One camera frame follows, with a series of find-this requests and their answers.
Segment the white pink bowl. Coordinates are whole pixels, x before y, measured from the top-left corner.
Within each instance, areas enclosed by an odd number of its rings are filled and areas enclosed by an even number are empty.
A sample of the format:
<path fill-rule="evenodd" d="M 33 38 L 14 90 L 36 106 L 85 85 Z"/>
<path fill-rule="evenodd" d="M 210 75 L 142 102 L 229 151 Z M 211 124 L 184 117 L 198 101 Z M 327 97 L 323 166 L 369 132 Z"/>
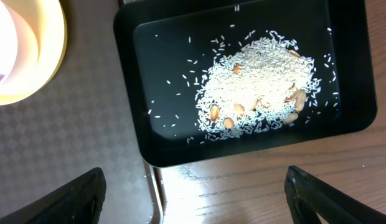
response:
<path fill-rule="evenodd" d="M 5 4 L 0 1 L 0 83 L 12 71 L 17 57 L 17 32 Z"/>

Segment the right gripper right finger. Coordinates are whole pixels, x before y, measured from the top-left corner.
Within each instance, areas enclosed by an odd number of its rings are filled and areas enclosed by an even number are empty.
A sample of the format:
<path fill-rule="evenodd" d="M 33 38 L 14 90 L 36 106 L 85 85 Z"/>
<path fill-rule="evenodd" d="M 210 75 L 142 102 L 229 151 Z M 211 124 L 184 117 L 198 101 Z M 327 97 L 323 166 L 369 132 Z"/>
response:
<path fill-rule="evenodd" d="M 288 167 L 285 194 L 293 223 L 385 223 L 386 215 L 296 166 Z"/>

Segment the yellow plate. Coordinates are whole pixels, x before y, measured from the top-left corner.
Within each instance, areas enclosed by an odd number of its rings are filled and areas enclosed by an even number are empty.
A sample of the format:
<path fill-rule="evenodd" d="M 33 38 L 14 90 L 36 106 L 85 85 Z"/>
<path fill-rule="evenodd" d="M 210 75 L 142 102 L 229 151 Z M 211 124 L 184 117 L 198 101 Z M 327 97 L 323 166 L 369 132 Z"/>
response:
<path fill-rule="evenodd" d="M 2 1 L 17 32 L 17 57 L 0 83 L 0 106 L 21 101 L 46 85 L 62 63 L 67 23 L 59 0 Z"/>

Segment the rice and peanut waste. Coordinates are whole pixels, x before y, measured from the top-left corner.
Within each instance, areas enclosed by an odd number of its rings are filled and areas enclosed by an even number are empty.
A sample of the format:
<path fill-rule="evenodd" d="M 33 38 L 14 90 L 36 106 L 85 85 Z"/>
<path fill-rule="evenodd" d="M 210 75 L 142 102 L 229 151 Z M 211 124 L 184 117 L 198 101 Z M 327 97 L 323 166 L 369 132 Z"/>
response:
<path fill-rule="evenodd" d="M 326 1 L 248 1 L 138 26 L 155 140 L 191 146 L 307 123 L 336 82 Z"/>

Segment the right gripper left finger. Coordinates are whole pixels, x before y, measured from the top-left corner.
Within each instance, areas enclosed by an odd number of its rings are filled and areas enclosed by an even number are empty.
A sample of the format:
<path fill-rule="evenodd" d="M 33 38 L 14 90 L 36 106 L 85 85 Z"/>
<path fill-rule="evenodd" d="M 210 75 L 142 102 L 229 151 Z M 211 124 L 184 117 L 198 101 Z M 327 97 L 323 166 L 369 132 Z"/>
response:
<path fill-rule="evenodd" d="M 106 180 L 96 167 L 35 202 L 0 218 L 0 224 L 97 224 Z"/>

